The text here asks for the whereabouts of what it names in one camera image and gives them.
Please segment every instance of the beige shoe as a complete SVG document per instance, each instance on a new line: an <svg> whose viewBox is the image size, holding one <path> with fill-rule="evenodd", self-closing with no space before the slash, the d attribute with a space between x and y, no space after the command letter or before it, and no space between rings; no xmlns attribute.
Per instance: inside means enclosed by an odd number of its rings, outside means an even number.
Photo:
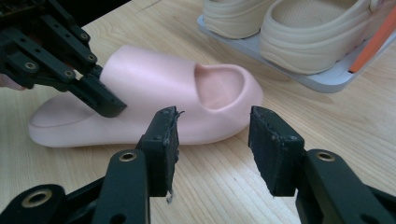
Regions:
<svg viewBox="0 0 396 224"><path fill-rule="evenodd" d="M205 0L204 22L208 30L231 39L260 31L262 20L274 0Z"/></svg>
<svg viewBox="0 0 396 224"><path fill-rule="evenodd" d="M260 53L291 72L331 68L371 37L396 0L277 0L261 30Z"/></svg>

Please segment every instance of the robotic hand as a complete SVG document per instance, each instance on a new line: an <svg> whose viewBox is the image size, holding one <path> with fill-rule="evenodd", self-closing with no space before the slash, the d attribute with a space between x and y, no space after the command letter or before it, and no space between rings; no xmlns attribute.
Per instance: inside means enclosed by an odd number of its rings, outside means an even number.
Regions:
<svg viewBox="0 0 396 224"><path fill-rule="evenodd" d="M56 0L0 0L0 86L70 91L100 115L116 117L126 104L100 82L89 41Z"/></svg>

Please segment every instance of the table surface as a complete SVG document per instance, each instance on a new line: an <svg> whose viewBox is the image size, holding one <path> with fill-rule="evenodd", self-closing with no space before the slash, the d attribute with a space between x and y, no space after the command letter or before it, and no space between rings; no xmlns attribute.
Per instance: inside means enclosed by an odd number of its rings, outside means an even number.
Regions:
<svg viewBox="0 0 396 224"><path fill-rule="evenodd" d="M136 0L84 27L105 64L123 45L154 49L202 64L234 63L258 79L262 106L275 110L304 139L343 157L367 185L396 195L396 43L344 90L309 90L198 30L203 1ZM133 145L50 148L34 143L27 122L58 94L49 87L0 89L0 210L41 184L66 193L106 173L110 157ZM152 223L299 223L295 198L272 197L248 148L248 128L226 140L180 146L175 198L151 199Z"/></svg>

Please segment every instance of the light wood surface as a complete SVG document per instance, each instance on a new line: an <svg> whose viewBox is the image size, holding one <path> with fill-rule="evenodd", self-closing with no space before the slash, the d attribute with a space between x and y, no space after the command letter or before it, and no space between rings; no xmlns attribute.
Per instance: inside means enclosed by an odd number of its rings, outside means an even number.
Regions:
<svg viewBox="0 0 396 224"><path fill-rule="evenodd" d="M275 110L304 139L305 149L342 156L361 178L396 195L396 43L344 90L324 94L202 34L196 19L203 1L136 0L88 24L99 64L122 45L195 60L235 63L264 91ZM0 89L0 210L31 187L54 183L74 191L102 177L110 157L130 145L49 148L28 135L32 113L58 92ZM181 146L174 178L176 197L151 199L152 223L299 223L294 198L274 198L248 148L248 129L214 144Z"/></svg>

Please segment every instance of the pink sandal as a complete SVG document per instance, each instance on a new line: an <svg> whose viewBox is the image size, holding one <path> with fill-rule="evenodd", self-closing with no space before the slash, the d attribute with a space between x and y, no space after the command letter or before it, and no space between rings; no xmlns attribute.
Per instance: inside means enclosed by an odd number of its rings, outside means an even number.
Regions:
<svg viewBox="0 0 396 224"><path fill-rule="evenodd" d="M108 119L70 92L48 100L29 121L31 138L47 147L135 144L155 113L175 105L181 145L212 143L248 126L262 89L244 68L200 65L170 55L124 46L104 67L100 80L127 108Z"/></svg>

